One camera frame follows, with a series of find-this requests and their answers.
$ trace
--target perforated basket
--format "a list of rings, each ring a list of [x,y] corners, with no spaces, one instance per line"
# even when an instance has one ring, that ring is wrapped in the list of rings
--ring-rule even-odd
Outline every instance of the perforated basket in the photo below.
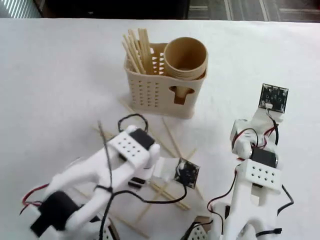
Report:
[[[131,93],[131,105],[134,109],[169,115],[179,118],[191,118],[200,92],[206,78],[206,71],[196,80],[179,80],[166,76],[164,65],[164,49],[167,43],[151,43],[152,66],[154,75],[143,75],[134,72],[128,58],[124,69],[127,74]],[[189,92],[185,99],[176,96],[176,87],[187,87]]]

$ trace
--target white 3d-printed robot arm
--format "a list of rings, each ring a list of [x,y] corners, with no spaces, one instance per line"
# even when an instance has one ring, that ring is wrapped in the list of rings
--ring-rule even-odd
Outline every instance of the white 3d-printed robot arm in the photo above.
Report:
[[[141,172],[144,168],[150,169],[159,158],[160,146],[158,144],[154,143],[149,150],[146,150],[129,135],[136,129],[137,127],[131,125],[107,143],[111,160],[118,158],[118,154],[122,154],[127,159],[124,164],[112,171],[112,188],[114,190],[127,183],[137,172]],[[93,182],[106,188],[110,187],[110,173],[104,148],[87,160],[57,174],[47,187],[44,198],[46,199],[62,188],[86,182]],[[110,197],[110,192],[96,188],[92,198],[69,217],[65,230],[75,232],[82,228],[107,205]]]

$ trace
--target white table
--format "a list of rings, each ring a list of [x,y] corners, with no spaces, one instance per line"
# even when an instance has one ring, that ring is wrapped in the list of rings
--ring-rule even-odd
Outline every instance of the white table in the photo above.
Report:
[[[128,114],[117,100],[129,92],[122,34],[139,27],[148,29],[151,42],[191,36],[209,52],[194,117],[168,119],[185,154],[198,147],[193,161],[202,166],[198,185],[207,200],[229,189],[238,164],[229,141],[234,120],[251,118],[262,83],[289,88],[278,150],[295,205],[278,222],[283,239],[317,239],[320,25],[97,19],[0,20],[1,238],[31,239],[18,223],[21,197],[75,158],[102,147],[92,129],[97,120],[117,132],[118,119]],[[160,116],[146,117],[162,139],[169,139]],[[279,206],[287,201],[282,194]],[[176,240],[184,221],[194,216],[175,206],[152,206],[139,227],[152,239]],[[118,222],[116,226],[123,239],[141,239]]]

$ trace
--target floor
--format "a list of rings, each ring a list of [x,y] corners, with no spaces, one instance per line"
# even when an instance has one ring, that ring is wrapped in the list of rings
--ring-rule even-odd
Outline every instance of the floor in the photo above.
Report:
[[[320,0],[190,0],[190,20],[320,23]]]

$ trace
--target wire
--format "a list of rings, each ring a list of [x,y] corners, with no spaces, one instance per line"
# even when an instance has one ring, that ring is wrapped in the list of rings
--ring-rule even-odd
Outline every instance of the wire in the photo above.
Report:
[[[133,191],[130,191],[130,190],[122,190],[122,191],[117,191],[117,192],[114,192],[109,201],[108,201],[108,204],[105,208],[105,211],[104,211],[104,214],[103,214],[103,217],[102,217],[102,220],[101,220],[101,225],[100,225],[100,230],[99,230],[99,240],[103,240],[103,234],[104,234],[104,225],[105,225],[105,222],[106,222],[106,219],[107,219],[107,215],[108,215],[108,212],[110,210],[110,207],[111,207],[111,203],[113,201],[113,199],[117,196],[117,195],[120,195],[120,194],[131,194],[133,196],[135,196],[136,198],[138,198],[140,201],[142,201],[143,203],[146,203],[146,204],[174,204],[174,203],[177,203],[177,202],[180,202],[181,200],[183,200],[186,196],[187,196],[187,187],[186,187],[186,184],[185,184],[185,181],[183,179],[183,177],[181,176],[181,179],[183,181],[183,189],[184,189],[184,194],[183,196],[177,198],[177,199],[174,199],[174,200],[170,200],[170,201],[152,201],[152,200],[145,200],[143,199],[141,196],[139,196],[138,194],[136,194],[135,192]],[[101,185],[97,185],[96,188],[102,188],[102,189],[105,189],[105,187],[101,186]]]
[[[267,235],[267,234],[281,234],[282,233],[282,228],[275,228],[273,230],[268,230],[268,231],[261,231],[258,232],[255,237],[258,238],[262,235]]]
[[[49,185],[49,183],[44,184],[44,185],[42,185],[42,186],[38,186],[38,187],[32,189],[31,191],[29,191],[29,192],[28,192],[26,195],[24,195],[24,197],[22,198],[22,204],[23,204],[24,206],[27,206],[27,205],[29,205],[29,204],[34,204],[35,206],[40,206],[40,205],[41,205],[41,202],[40,202],[40,201],[34,201],[34,202],[32,202],[32,201],[27,201],[27,199],[30,197],[31,194],[33,194],[33,193],[36,192],[36,191],[39,191],[39,190],[41,190],[41,189],[44,189],[44,188],[48,187],[48,185]]]
[[[278,145],[278,141],[279,141],[279,130],[278,130],[278,124],[276,123],[276,121],[272,118],[272,116],[269,114],[269,109],[267,109],[266,111],[267,116],[271,119],[271,121],[273,122],[273,127],[275,130],[275,141],[274,144]]]
[[[294,199],[292,198],[292,196],[291,196],[290,193],[287,191],[287,189],[285,188],[284,185],[282,185],[282,189],[283,189],[283,191],[285,192],[285,194],[288,196],[288,198],[290,199],[290,202],[287,203],[287,204],[285,204],[285,205],[283,205],[282,207],[280,207],[280,208],[278,209],[278,215],[279,215],[279,213],[281,213],[282,210],[286,209],[287,207],[289,207],[289,206],[291,206],[291,205],[293,205],[293,204],[295,203]]]
[[[143,120],[144,123],[145,123],[144,131],[145,131],[146,133],[148,132],[149,124],[148,124],[147,119],[145,119],[145,117],[142,116],[142,115],[139,114],[139,113],[133,113],[133,114],[129,114],[128,116],[125,116],[125,117],[121,118],[121,119],[118,121],[118,131],[119,131],[119,133],[121,133],[121,132],[123,131],[123,129],[121,129],[121,124],[122,124],[122,122],[123,122],[124,120],[126,120],[126,119],[129,119],[129,118],[135,117],[135,116],[138,116],[138,117],[142,118],[142,120]]]
[[[106,160],[108,163],[108,168],[109,168],[109,175],[110,175],[110,186],[109,186],[109,192],[113,192],[113,187],[112,187],[112,169],[111,169],[111,161],[110,161],[110,156],[109,156],[109,151],[108,151],[108,147],[107,147],[107,140],[106,140],[106,136],[104,134],[104,130],[102,127],[102,124],[100,121],[98,121],[98,127],[99,127],[99,131],[100,131],[100,136],[102,137],[102,141],[103,141],[103,146],[105,149],[105,154],[106,154]]]
[[[212,219],[212,220],[209,221],[209,222],[205,222],[205,223],[200,223],[200,224],[198,224],[198,225],[194,225],[193,228],[191,228],[191,230],[193,230],[193,229],[195,229],[195,228],[197,228],[197,227],[199,227],[199,226],[210,225],[210,224],[213,223],[213,221],[214,221],[214,220]]]
[[[255,133],[255,135],[256,135],[256,144],[255,144],[255,146],[256,146],[256,147],[258,146],[258,144],[259,144],[259,137],[258,137],[257,131],[254,130],[253,128],[246,128],[246,129],[242,130],[241,132],[239,132],[237,135],[234,136],[234,138],[233,138],[233,140],[232,140],[232,144],[231,144],[232,149],[234,149],[234,147],[235,147],[236,140],[237,140],[245,131],[247,131],[247,130],[252,130],[252,131],[254,131],[254,133]]]
[[[211,203],[212,203],[213,201],[218,200],[218,199],[224,198],[225,196],[227,196],[227,195],[231,192],[232,188],[233,188],[234,185],[235,185],[236,177],[237,177],[237,171],[234,170],[234,178],[233,178],[233,181],[232,181],[232,184],[231,184],[231,187],[230,187],[229,191],[227,191],[225,194],[223,194],[223,195],[221,195],[221,196],[217,196],[217,197],[211,199],[211,200],[208,202],[208,204],[206,205],[206,208],[208,209],[208,211],[209,211],[210,213],[216,214],[216,215],[218,215],[218,216],[220,217],[220,219],[221,219],[221,235],[224,234],[224,218],[223,218],[219,213],[217,213],[217,212],[215,212],[215,211],[212,210],[212,208],[211,208]]]

